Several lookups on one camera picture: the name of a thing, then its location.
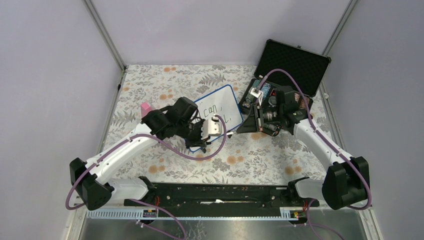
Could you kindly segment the blue framed whiteboard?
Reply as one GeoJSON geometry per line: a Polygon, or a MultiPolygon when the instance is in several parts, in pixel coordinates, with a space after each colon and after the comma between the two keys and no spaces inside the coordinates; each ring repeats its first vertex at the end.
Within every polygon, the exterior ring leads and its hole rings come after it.
{"type": "Polygon", "coordinates": [[[233,87],[229,84],[200,97],[194,103],[198,106],[202,119],[210,119],[214,114],[219,114],[227,131],[236,130],[244,121],[233,87]]]}

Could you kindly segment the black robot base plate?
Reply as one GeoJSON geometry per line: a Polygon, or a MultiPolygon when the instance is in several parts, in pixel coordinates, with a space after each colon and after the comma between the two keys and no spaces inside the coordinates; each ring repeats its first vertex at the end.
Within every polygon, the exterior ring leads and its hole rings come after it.
{"type": "Polygon", "coordinates": [[[141,201],[177,218],[281,217],[282,210],[302,211],[311,202],[288,185],[231,185],[149,182],[141,201]]]}

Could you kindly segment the right base wiring connector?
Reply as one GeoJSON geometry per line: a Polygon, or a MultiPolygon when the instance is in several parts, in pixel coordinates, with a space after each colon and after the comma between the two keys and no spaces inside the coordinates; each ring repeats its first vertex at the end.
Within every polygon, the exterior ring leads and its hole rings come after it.
{"type": "Polygon", "coordinates": [[[308,205],[309,205],[308,200],[305,199],[303,201],[302,210],[295,210],[295,211],[293,211],[290,214],[290,216],[293,217],[293,218],[295,218],[299,224],[306,223],[308,221],[308,218],[306,216],[307,215],[308,205]]]}

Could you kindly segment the base wiring connector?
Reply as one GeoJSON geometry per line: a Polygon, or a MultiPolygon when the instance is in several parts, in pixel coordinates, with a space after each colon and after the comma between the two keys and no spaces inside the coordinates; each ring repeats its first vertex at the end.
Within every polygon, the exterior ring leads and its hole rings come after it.
{"type": "MultiPolygon", "coordinates": [[[[154,198],[154,205],[158,207],[159,204],[160,204],[160,197],[159,196],[156,196],[154,198]]],[[[143,215],[142,216],[144,218],[156,218],[156,217],[158,217],[158,214],[159,214],[159,210],[157,208],[154,208],[154,209],[145,209],[143,211],[143,215]]]]}
{"type": "Polygon", "coordinates": [[[290,216],[293,217],[293,218],[295,218],[299,224],[306,223],[308,221],[308,218],[306,216],[307,215],[308,205],[309,205],[308,200],[305,199],[303,201],[302,210],[295,210],[295,211],[293,211],[290,214],[290,216]]]}

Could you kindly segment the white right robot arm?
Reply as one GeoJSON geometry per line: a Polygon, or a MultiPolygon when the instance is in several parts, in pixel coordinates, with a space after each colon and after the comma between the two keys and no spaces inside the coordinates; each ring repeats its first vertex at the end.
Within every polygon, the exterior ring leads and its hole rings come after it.
{"type": "Polygon", "coordinates": [[[263,132],[276,136],[284,130],[295,136],[320,161],[323,179],[310,177],[292,180],[287,185],[287,201],[293,206],[305,200],[324,201],[333,210],[366,210],[372,205],[369,164],[339,147],[318,127],[310,111],[310,98],[291,86],[270,88],[274,95],[259,87],[248,87],[240,106],[249,105],[248,117],[237,133],[263,132]]]}

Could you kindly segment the black poker chip case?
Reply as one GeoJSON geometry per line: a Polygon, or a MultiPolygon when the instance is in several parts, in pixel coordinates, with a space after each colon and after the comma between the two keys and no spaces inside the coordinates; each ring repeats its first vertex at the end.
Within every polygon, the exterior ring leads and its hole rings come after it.
{"type": "Polygon", "coordinates": [[[241,112],[247,118],[252,105],[250,91],[257,88],[263,92],[261,107],[275,109],[281,131],[292,134],[296,124],[309,118],[307,111],[330,63],[328,56],[268,39],[254,78],[238,103],[241,112]]]}

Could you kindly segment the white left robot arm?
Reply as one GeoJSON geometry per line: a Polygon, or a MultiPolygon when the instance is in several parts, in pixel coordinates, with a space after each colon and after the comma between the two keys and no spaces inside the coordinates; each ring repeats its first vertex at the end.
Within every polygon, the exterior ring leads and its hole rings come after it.
{"type": "Polygon", "coordinates": [[[93,211],[109,202],[125,200],[137,200],[144,206],[152,204],[155,192],[142,179],[118,180],[113,175],[136,155],[157,144],[183,156],[164,141],[167,138],[178,136],[185,140],[187,148],[206,148],[212,134],[220,135],[224,129],[221,120],[215,113],[202,118],[198,105],[187,97],[178,98],[173,105],[148,110],[120,141],[87,160],[77,157],[70,162],[71,190],[65,207],[93,211]]]}

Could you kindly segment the left base wiring connector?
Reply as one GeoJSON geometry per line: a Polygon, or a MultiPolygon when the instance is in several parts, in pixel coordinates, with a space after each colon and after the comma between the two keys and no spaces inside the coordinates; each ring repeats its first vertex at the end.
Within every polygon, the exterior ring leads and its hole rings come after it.
{"type": "MultiPolygon", "coordinates": [[[[160,197],[159,196],[156,196],[154,198],[154,205],[158,207],[159,204],[160,204],[160,197]]],[[[144,218],[156,218],[156,217],[158,217],[158,214],[159,214],[159,210],[157,208],[154,208],[154,209],[145,209],[143,211],[143,215],[142,216],[144,218]]]]}

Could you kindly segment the pink triangular box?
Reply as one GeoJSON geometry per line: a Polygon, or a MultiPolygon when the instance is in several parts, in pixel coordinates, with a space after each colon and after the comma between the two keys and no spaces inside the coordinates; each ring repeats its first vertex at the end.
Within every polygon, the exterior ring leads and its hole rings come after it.
{"type": "Polygon", "coordinates": [[[152,110],[154,110],[153,106],[151,106],[148,102],[143,102],[140,105],[141,117],[144,118],[152,110]]]}

